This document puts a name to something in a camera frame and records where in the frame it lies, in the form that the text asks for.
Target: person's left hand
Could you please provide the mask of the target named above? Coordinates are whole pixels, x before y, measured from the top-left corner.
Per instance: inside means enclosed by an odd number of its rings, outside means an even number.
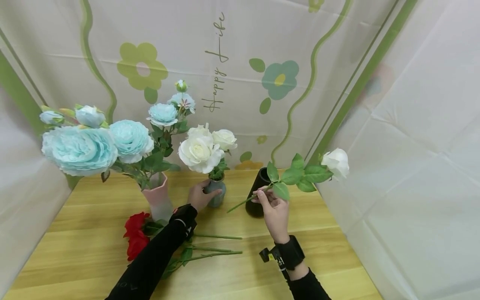
[[[191,204],[197,210],[197,212],[200,212],[202,209],[204,209],[213,197],[222,193],[222,190],[215,190],[209,194],[205,194],[204,187],[206,187],[209,183],[210,180],[207,179],[190,188],[187,204]]]

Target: pink vase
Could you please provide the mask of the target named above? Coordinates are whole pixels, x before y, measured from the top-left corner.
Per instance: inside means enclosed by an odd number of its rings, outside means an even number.
[[[150,211],[154,221],[164,220],[168,223],[173,214],[173,205],[168,197],[167,180],[168,178],[163,172],[157,173],[150,179],[154,188],[142,191],[145,199],[150,204]]]

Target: black vase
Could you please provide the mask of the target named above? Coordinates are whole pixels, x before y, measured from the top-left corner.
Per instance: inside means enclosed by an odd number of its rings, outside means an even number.
[[[257,189],[265,185],[269,185],[270,183],[271,181],[268,178],[267,168],[261,168],[258,171],[257,178],[255,178],[255,181],[253,182],[252,189],[250,189],[250,193],[248,194],[247,199],[253,195],[253,191],[256,191]],[[247,213],[252,217],[261,218],[264,216],[264,209],[262,208],[262,205],[260,203],[248,201],[245,204],[245,209],[247,210]]]

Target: black sleeve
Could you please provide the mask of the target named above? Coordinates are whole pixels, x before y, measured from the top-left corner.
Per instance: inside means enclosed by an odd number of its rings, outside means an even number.
[[[331,300],[311,270],[304,278],[288,281],[288,286],[294,300]]]
[[[105,300],[149,300],[170,258],[186,237],[182,222],[170,222],[127,267]]]

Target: table surface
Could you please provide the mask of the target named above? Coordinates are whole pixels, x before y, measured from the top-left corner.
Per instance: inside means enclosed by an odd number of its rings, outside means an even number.
[[[263,263],[259,251],[272,247],[263,219],[247,215],[245,199],[256,170],[226,172],[227,194],[219,208],[198,217],[197,233],[239,236],[242,240],[195,237],[203,247],[242,250],[243,254],[191,261],[160,281],[152,299],[292,299],[276,262]],[[188,188],[206,175],[170,172],[174,206],[185,203]],[[335,300],[381,300],[375,286],[317,192],[290,186],[289,232],[297,236],[306,263]],[[136,183],[112,174],[83,178],[33,252],[4,300],[98,300],[117,283],[127,262],[122,236],[129,216],[148,211]]]

